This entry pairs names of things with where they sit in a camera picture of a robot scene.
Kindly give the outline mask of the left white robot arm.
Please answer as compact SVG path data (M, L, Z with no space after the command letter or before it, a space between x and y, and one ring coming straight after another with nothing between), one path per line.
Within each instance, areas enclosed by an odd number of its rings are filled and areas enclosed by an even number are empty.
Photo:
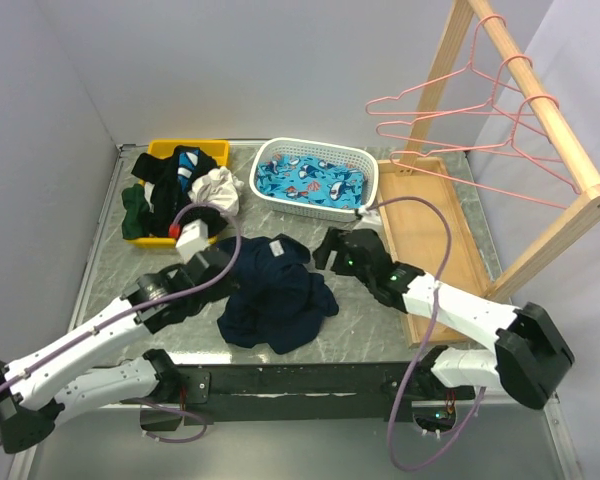
M24 451L101 406L178 397L183 380L162 349L117 367L99 363L233 293L229 273L237 258L211 246L183 263L144 274L98 315L48 346L18 360L0 360L0 449Z

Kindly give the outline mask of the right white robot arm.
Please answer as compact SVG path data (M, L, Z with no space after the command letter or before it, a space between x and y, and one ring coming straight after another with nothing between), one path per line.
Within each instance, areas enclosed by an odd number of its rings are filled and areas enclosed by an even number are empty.
M420 362L418 387L429 398L456 387L485 387L541 410L574 363L543 307L500 304L441 283L393 260L371 229L329 228L312 256L319 269L357 278L380 304L435 319L479 344L477 350L446 347Z

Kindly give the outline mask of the navy blue t shirt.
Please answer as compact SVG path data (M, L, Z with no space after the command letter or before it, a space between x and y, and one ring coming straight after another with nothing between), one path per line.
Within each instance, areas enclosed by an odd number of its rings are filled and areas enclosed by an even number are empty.
M239 288L217 320L225 342L267 344L278 355L312 342L339 306L324 277L307 270L309 249L285 234L239 240L231 271Z

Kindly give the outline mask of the pink wire hanger front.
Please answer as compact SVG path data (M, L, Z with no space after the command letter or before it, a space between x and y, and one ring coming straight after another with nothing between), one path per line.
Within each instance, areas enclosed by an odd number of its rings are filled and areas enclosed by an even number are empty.
M537 175L544 175L563 184L575 196L580 197L600 185L600 174L581 149L579 141L561 115L558 101L553 96L531 95L519 102L517 107L524 101L528 101L531 107L531 119L539 122L541 131L548 137L519 131L516 137L517 145L532 155L556 155L561 160L559 164L542 168L525 159L479 152L430 156L417 160L413 169L404 169L396 165L390 157L387 163L393 167L395 174L434 176L452 183L470 185L477 189L566 210L567 205L527 195L527 184L533 182ZM501 118L485 121L485 125L503 129L498 141L509 133L509 124Z

